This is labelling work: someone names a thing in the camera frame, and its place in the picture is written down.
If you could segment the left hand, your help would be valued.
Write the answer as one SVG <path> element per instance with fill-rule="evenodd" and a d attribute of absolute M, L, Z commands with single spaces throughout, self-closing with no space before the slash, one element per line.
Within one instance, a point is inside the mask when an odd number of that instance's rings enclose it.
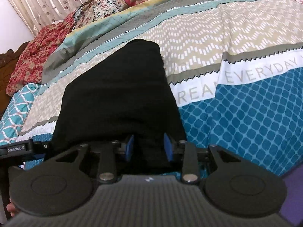
<path fill-rule="evenodd" d="M 10 213 L 11 217 L 14 217 L 16 214 L 19 213 L 18 209 L 15 207 L 13 203 L 9 203 L 6 206 L 7 211 Z"/>

